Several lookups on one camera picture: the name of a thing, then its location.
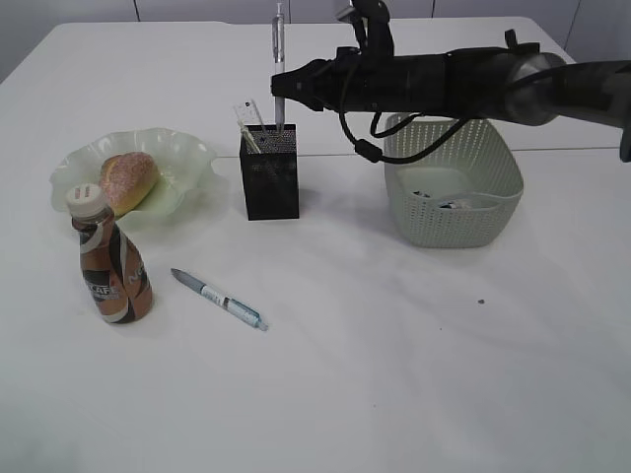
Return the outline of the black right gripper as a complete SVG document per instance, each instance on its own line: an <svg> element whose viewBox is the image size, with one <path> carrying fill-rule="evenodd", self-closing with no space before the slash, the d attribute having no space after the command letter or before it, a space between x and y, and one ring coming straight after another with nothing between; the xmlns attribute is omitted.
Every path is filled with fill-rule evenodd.
<svg viewBox="0 0 631 473"><path fill-rule="evenodd" d="M423 112L450 118L490 117L500 100L487 98L511 82L517 51L506 47L462 48L442 54L382 57L372 63L356 47L339 47L332 60L315 59L271 77L274 98L296 101L313 111L339 108L347 89L349 112Z"/></svg>

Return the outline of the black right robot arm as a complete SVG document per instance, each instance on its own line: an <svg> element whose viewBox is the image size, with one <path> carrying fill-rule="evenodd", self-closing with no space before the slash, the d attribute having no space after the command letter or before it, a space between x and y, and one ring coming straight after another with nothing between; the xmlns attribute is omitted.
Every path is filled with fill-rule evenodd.
<svg viewBox="0 0 631 473"><path fill-rule="evenodd" d="M630 160L629 62L567 64L535 43L403 56L341 47L333 59L274 75L271 93L314 111L336 112L356 154L372 163L416 163L473 119L540 126L557 116L622 129L620 159ZM447 117L455 124L422 151L396 158L356 137L348 112Z"/></svg>

